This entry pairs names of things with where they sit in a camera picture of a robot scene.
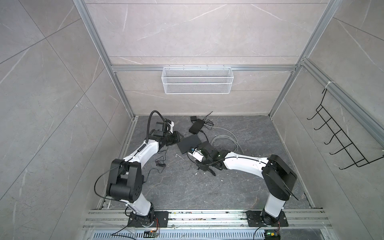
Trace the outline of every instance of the power adapter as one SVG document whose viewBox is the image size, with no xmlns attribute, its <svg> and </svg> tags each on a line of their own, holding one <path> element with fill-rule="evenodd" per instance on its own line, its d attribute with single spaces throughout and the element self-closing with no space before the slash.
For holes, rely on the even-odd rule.
<svg viewBox="0 0 384 240">
<path fill-rule="evenodd" d="M 189 132 L 190 133 L 193 133 L 193 134 L 198 134 L 200 132 L 200 130 L 203 128 L 204 126 L 204 121 L 201 120 L 201 119 L 196 119 L 196 121 L 194 122 L 194 124 L 192 125 L 192 127 L 189 129 Z"/>
</svg>

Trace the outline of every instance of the wall tile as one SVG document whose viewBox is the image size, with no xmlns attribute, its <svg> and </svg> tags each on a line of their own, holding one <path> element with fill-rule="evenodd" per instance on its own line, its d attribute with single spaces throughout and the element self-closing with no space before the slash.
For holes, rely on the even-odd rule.
<svg viewBox="0 0 384 240">
<path fill-rule="evenodd" d="M 384 205 L 384 189 L 382 188 L 384 159 L 360 168 L 353 166 L 346 170 L 339 169 L 339 167 L 343 168 L 352 164 L 352 160 L 345 151 L 334 156 L 329 154 L 342 149 L 342 146 L 335 138 L 331 144 L 324 144 L 324 142 L 329 142 L 332 137 L 332 132 L 327 126 L 318 131 L 313 130 L 314 127 L 318 128 L 324 123 L 319 116 L 314 117 L 313 120 L 307 120 L 316 113 L 315 108 L 320 104 L 323 97 L 321 93 L 323 89 L 317 80 L 308 72 L 303 71 L 292 85 L 286 100 L 308 131 L 373 239 L 380 239 L 382 237 L 381 229 L 384 229 L 384 224 L 380 220 L 384 217 L 384 209 L 381 207 Z M 368 160 L 371 161 L 382 156 L 382 146 L 332 95 L 329 93 L 325 95 L 323 105 Z M 329 118 L 326 112 L 321 111 L 321 114 L 326 116 L 326 119 Z M 337 136 L 345 142 L 345 145 L 350 143 L 343 133 L 339 133 Z M 362 159 L 361 154 L 353 146 L 349 147 L 348 150 L 356 160 Z"/>
<path fill-rule="evenodd" d="M 307 130 L 285 100 L 273 121 L 313 202 L 316 207 L 324 208 L 338 237 L 341 240 L 372 239 Z"/>
<path fill-rule="evenodd" d="M 335 18 L 384 39 L 382 0 L 344 0 Z"/>
<path fill-rule="evenodd" d="M 161 71 L 118 72 L 118 78 L 127 91 L 164 91 L 161 73 Z M 289 71 L 234 71 L 231 91 L 281 90 L 289 74 Z"/>
<path fill-rule="evenodd" d="M 19 1 L 2 0 L 0 10 L 0 63 L 44 36 Z"/>
<path fill-rule="evenodd" d="M 296 64 L 299 56 L 109 57 L 112 64 Z"/>
<path fill-rule="evenodd" d="M 287 3 L 286 0 L 85 0 L 86 3 Z M 327 3 L 327 0 L 290 0 L 289 3 Z"/>
<path fill-rule="evenodd" d="M 298 56 L 325 7 L 88 4 L 108 54 L 140 57 Z"/>
<path fill-rule="evenodd" d="M 126 91 L 136 115 L 156 109 L 163 115 L 267 115 L 280 91 L 231 91 L 229 94 L 165 94 L 164 91 Z"/>
<path fill-rule="evenodd" d="M 84 95 L 0 200 L 1 239 L 50 238 L 106 127 Z"/>
<path fill-rule="evenodd" d="M 0 64 L 0 79 L 3 196 L 83 92 L 46 40 Z"/>
<path fill-rule="evenodd" d="M 66 239 L 79 239 L 77 234 L 79 228 L 83 226 L 85 215 L 89 210 L 95 209 L 99 202 L 99 197 L 93 191 L 93 185 L 96 179 L 110 168 L 119 149 L 119 142 L 107 128 L 69 198 L 51 239 L 61 239 L 62 236 Z M 99 194 L 103 192 L 107 181 L 108 175 L 99 179 L 96 185 Z"/>
<path fill-rule="evenodd" d="M 124 107 L 124 104 L 120 101 L 111 121 L 108 124 L 108 127 L 111 129 L 120 144 L 124 140 L 130 120 L 131 119 Z"/>
<path fill-rule="evenodd" d="M 310 60 L 384 124 L 383 51 L 384 41 L 332 19 Z"/>
<path fill-rule="evenodd" d="M 101 72 L 85 94 L 108 124 L 120 102 L 120 97 L 106 69 Z"/>
<path fill-rule="evenodd" d="M 47 37 L 80 18 L 72 0 L 20 0 Z"/>
<path fill-rule="evenodd" d="M 78 20 L 47 38 L 61 60 L 85 92 L 104 68 L 95 46 Z"/>
</svg>

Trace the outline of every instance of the gray cable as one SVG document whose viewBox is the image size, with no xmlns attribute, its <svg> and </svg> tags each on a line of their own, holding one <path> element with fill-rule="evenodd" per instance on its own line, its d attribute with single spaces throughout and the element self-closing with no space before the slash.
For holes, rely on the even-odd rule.
<svg viewBox="0 0 384 240">
<path fill-rule="evenodd" d="M 234 152 L 237 152 L 238 149 L 240 149 L 241 152 L 243 153 L 243 149 L 241 148 L 241 146 L 240 146 L 240 144 L 239 144 L 239 142 L 238 142 L 238 140 L 237 140 L 237 137 L 233 134 L 233 132 L 231 132 L 231 131 L 229 131 L 228 129 L 225 129 L 225 128 L 223 128 L 223 127 L 214 127 L 214 128 L 220 128 L 220 129 L 223 129 L 223 130 L 226 130 L 226 131 L 230 132 L 230 133 L 235 137 L 235 139 L 233 139 L 232 137 L 230 137 L 230 136 L 228 136 L 228 135 L 221 134 L 221 135 L 218 135 L 218 136 L 216 136 L 216 137 L 214 137 L 214 138 L 212 139 L 212 141 L 211 141 L 211 145 L 212 145 L 212 146 L 214 145 L 214 141 L 215 141 L 216 139 L 219 139 L 219 138 L 226 138 L 226 139 L 231 140 L 231 141 L 235 144 L 235 148 L 234 148 L 234 150 L 233 150 Z"/>
</svg>

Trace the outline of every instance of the dark gray floor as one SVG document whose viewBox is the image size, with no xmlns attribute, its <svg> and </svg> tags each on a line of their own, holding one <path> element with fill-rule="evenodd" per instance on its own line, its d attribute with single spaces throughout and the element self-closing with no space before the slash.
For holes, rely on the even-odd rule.
<svg viewBox="0 0 384 240">
<path fill-rule="evenodd" d="M 191 135 L 188 132 L 192 125 L 189 116 L 164 117 L 174 121 L 174 130 L 184 136 Z M 244 155 L 263 157 L 276 154 L 291 166 L 268 116 L 209 116 L 208 119 L 212 120 L 215 126 L 231 130 L 237 136 Z M 159 120 L 157 115 L 152 117 L 151 129 Z M 147 116 L 138 118 L 127 155 L 145 139 L 147 121 Z M 205 129 L 204 132 L 209 140 L 219 134 L 230 134 L 221 129 Z M 202 133 L 199 133 L 199 138 L 205 141 Z M 218 139 L 215 146 L 217 149 L 233 149 L 233 143 L 227 139 Z M 145 178 L 148 171 L 156 167 L 154 160 L 163 155 L 164 152 L 155 154 L 143 167 Z M 167 166 L 162 174 L 152 170 L 142 189 L 144 196 L 157 209 L 262 209 L 266 203 L 269 192 L 264 180 L 255 175 L 214 169 L 217 174 L 214 177 L 209 172 L 197 170 L 196 164 L 189 161 L 185 154 L 181 155 L 177 145 L 169 146 L 165 163 Z M 291 197 L 284 206 L 286 209 L 310 208 L 299 182 L 296 183 L 293 193 L 299 201 Z M 113 201 L 110 208 L 125 209 L 125 205 Z"/>
</svg>

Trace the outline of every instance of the white metal basket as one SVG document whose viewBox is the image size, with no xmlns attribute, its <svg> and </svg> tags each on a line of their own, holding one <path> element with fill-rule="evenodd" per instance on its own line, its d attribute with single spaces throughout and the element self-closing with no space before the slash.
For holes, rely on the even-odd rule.
<svg viewBox="0 0 384 240">
<path fill-rule="evenodd" d="M 166 94 L 229 93 L 233 73 L 230 67 L 165 67 L 161 75 Z"/>
</svg>

